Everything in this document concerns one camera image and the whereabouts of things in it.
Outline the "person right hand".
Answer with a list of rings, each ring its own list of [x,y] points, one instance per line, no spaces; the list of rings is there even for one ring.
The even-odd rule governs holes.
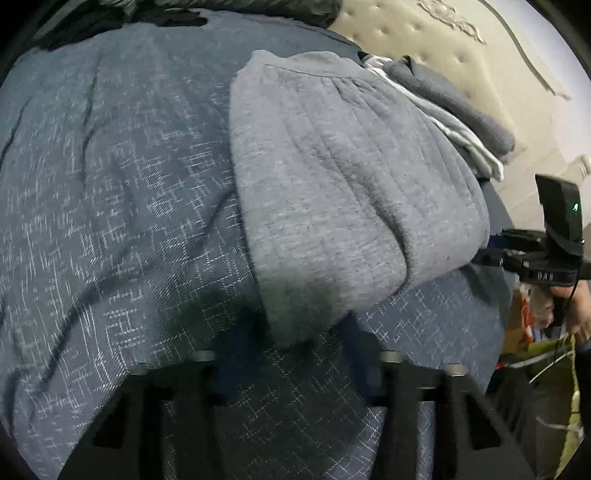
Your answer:
[[[530,291],[530,310],[534,325],[547,328],[554,321],[554,304],[557,299],[566,300],[564,322],[576,343],[583,345],[590,340],[591,299],[587,281],[579,281],[572,287],[545,287],[534,285]]]

